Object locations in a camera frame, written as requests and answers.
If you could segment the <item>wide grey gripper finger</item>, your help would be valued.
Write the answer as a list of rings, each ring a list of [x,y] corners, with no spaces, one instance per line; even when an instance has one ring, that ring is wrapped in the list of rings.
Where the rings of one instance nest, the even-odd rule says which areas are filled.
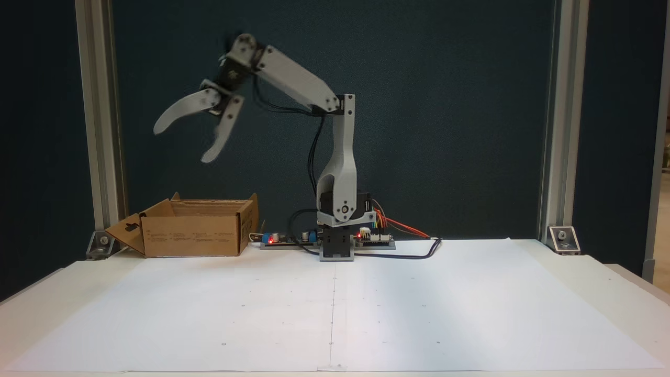
[[[160,115],[154,124],[153,133],[155,135],[163,133],[179,118],[210,110],[216,107],[220,100],[220,93],[213,88],[206,88],[180,98]]]

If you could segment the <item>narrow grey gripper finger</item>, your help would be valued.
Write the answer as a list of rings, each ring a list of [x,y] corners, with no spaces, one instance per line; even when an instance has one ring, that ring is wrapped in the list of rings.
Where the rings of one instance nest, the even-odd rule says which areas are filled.
[[[227,140],[233,130],[235,122],[238,119],[238,114],[244,103],[243,96],[232,96],[227,103],[227,107],[223,110],[220,122],[215,128],[215,141],[213,145],[203,154],[201,162],[211,163],[224,149]]]

